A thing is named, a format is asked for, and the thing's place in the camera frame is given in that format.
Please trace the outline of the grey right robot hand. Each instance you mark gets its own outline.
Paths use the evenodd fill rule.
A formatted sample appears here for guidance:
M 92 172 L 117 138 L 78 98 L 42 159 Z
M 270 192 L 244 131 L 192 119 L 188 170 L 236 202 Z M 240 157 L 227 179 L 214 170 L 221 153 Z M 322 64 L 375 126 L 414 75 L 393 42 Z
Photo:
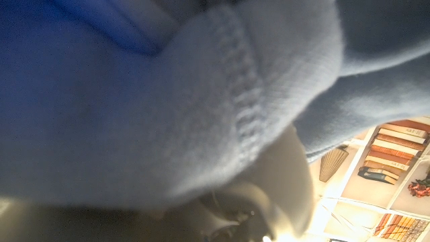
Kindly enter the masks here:
M 2 241 L 294 241 L 308 228 L 314 193 L 290 126 L 222 188 L 168 210 L 104 210 L 1 201 Z

